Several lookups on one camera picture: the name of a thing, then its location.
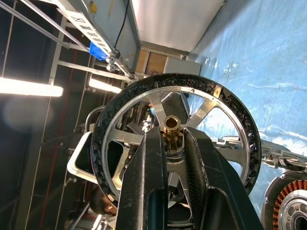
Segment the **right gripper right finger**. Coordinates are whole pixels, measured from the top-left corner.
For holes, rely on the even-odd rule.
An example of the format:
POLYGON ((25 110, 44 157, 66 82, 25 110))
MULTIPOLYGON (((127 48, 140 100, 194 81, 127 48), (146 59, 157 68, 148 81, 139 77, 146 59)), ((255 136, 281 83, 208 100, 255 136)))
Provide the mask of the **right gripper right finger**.
POLYGON ((184 146, 190 207, 197 230, 261 230, 243 184, 211 139, 185 128, 184 146))

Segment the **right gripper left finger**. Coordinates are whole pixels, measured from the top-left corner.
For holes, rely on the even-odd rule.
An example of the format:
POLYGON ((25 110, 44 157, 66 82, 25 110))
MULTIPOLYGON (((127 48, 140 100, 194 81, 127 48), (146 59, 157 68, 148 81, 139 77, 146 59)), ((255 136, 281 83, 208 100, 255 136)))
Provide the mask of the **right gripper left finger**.
POLYGON ((129 163, 120 191, 116 229, 165 230, 168 184, 159 129, 148 131, 129 163))

